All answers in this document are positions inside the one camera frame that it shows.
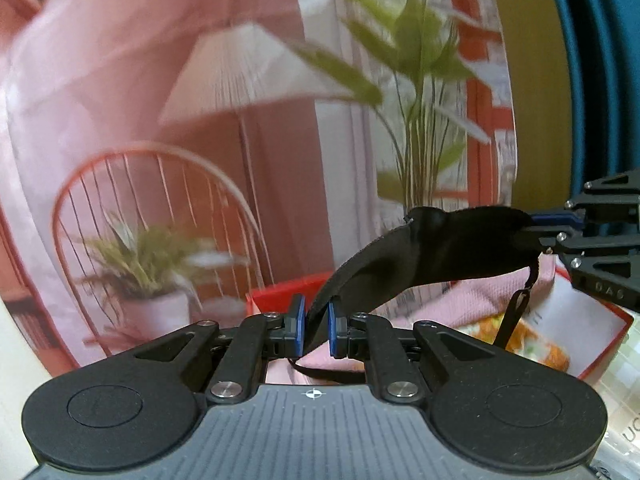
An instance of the white lampshade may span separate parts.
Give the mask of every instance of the white lampshade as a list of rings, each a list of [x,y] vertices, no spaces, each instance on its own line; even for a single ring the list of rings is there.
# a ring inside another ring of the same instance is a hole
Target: white lampshade
[[[192,120],[252,104],[349,91],[309,67],[257,23],[202,35],[160,115],[161,124]]]

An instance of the gray ribbed plate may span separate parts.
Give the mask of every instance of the gray ribbed plate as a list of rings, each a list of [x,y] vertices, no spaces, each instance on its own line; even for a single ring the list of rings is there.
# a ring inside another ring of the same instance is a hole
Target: gray ribbed plate
[[[28,480],[512,480],[450,452],[414,408],[367,386],[261,386],[213,408],[181,447],[146,466],[85,475],[44,465]],[[593,480],[587,468],[544,477]]]

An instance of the plant stem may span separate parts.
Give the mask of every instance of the plant stem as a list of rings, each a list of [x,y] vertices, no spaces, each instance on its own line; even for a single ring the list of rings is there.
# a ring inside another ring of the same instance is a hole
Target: plant stem
[[[432,123],[434,120],[434,114],[433,114],[433,104],[430,103],[429,105],[429,116],[427,117],[427,107],[424,107],[424,116],[422,118],[422,122],[424,123],[424,136],[428,137],[430,131],[432,131]],[[424,175],[424,189],[422,190],[422,200],[423,202],[425,202],[427,205],[431,205],[430,203],[430,197],[427,196],[425,194],[425,192],[429,189],[429,180],[431,178],[431,167],[430,167],[430,162],[429,162],[429,158],[430,158],[430,149],[425,146],[425,150],[424,153],[422,154],[422,166],[425,168],[425,175]]]
[[[415,85],[415,103],[412,107],[412,116],[410,118],[414,127],[414,139],[415,139],[415,149],[412,150],[412,207],[417,205],[422,205],[424,201],[424,197],[421,194],[422,186],[424,185],[424,171],[420,170],[421,158],[420,152],[423,148],[420,146],[421,143],[424,143],[426,146],[427,138],[425,135],[425,127],[424,122],[421,120],[422,117],[422,108],[423,108],[423,100],[424,98],[424,80],[420,80],[418,84]]]
[[[428,168],[426,167],[425,154],[428,151],[428,138],[427,138],[427,129],[426,129],[426,106],[424,104],[420,104],[420,115],[418,116],[418,130],[420,138],[422,139],[422,147],[420,152],[418,153],[418,167],[420,169],[418,175],[418,186],[417,186],[417,199],[420,202],[420,205],[424,205],[424,184],[427,179]]]
[[[438,169],[435,166],[435,147],[436,147],[436,113],[435,113],[435,101],[436,101],[436,83],[435,79],[431,78],[431,107],[430,107],[430,149],[429,153],[425,155],[425,160],[429,159],[429,176],[427,182],[427,196],[424,200],[431,205],[433,195],[431,189],[433,189],[433,179],[436,178]]]
[[[444,141],[447,138],[447,133],[449,132],[449,125],[451,124],[451,122],[449,121],[449,118],[447,118],[446,120],[447,120],[447,123],[445,124],[444,132],[442,133],[442,140],[440,141],[440,149],[438,150],[438,158],[436,160],[436,179],[433,181],[433,189],[431,190],[432,196],[435,194],[435,191],[436,191],[436,184],[438,183],[437,174],[439,173],[438,169],[440,167],[440,159],[442,158],[442,152],[444,150]]]
[[[414,109],[414,105],[411,106],[409,115],[411,115],[412,110]],[[406,120],[404,122],[404,168],[405,168],[406,174],[405,174],[405,180],[402,183],[402,196],[403,196],[402,204],[404,205],[405,213],[410,208],[410,198],[409,198],[410,186],[411,186],[411,182],[410,182],[411,175],[409,172],[410,153],[411,153],[410,150],[411,150],[411,124],[409,123],[409,120]]]
[[[378,110],[377,108],[373,108],[373,112],[375,113],[376,117],[378,117],[382,125],[385,127],[385,130],[389,134],[389,137],[391,137],[391,142],[393,143],[394,149],[396,150],[396,157],[398,157],[399,160],[402,161],[402,153],[400,151],[400,146],[398,146],[398,140],[394,135],[394,131],[391,129],[391,126],[389,125],[385,117],[380,113],[380,110]]]
[[[398,104],[400,105],[400,113],[402,114],[402,122],[406,124],[406,115],[402,106],[402,98],[400,97],[400,85],[398,84],[398,72],[394,72],[394,80],[396,81],[396,95],[398,96]]]

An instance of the pink towel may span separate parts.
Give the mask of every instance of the pink towel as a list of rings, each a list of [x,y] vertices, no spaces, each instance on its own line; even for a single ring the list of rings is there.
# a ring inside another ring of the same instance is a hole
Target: pink towel
[[[548,294],[556,275],[556,257],[540,256],[540,276],[532,290],[531,302]],[[504,312],[516,290],[522,288],[529,276],[529,269],[521,269],[503,276],[458,282],[449,290],[440,286],[444,293],[437,298],[418,304],[414,308],[399,305],[392,300],[373,311],[390,319],[396,328],[411,328],[415,321],[427,319],[456,328]],[[329,343],[310,352],[298,361],[307,368],[326,370],[363,370],[361,362],[352,359],[333,359],[329,354]],[[295,371],[286,359],[271,362],[266,382],[270,384],[326,384]]]

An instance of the white surface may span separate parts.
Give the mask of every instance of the white surface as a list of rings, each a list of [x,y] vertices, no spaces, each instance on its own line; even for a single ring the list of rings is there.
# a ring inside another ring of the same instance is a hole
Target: white surface
[[[36,467],[20,415],[25,401],[50,379],[0,300],[0,478],[20,480]]]
[[[351,37],[340,26],[343,0],[298,0],[305,39],[346,62],[357,62]],[[376,237],[376,172],[368,111],[340,102],[316,100],[318,136],[334,263],[339,267]]]
[[[567,372],[580,376],[625,327],[621,317],[556,274],[551,293],[534,305],[526,321],[570,356]]]
[[[591,466],[603,473],[603,478],[610,480],[640,478],[640,454],[613,431],[605,434]]]

